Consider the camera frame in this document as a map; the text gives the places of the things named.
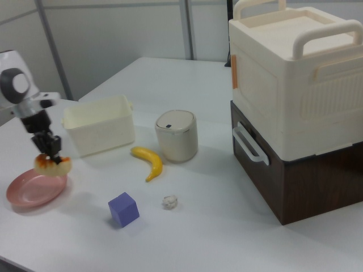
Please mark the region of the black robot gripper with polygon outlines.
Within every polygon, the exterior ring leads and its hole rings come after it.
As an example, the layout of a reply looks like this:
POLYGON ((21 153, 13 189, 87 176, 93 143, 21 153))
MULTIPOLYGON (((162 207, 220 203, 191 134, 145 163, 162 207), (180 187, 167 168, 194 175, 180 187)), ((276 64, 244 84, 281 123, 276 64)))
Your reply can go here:
POLYGON ((45 159, 53 160, 60 164, 62 159, 59 155, 61 151, 61 138, 54 135, 50 129, 51 120, 46 110, 21 119, 28 133, 33 134, 32 141, 43 154, 45 159))

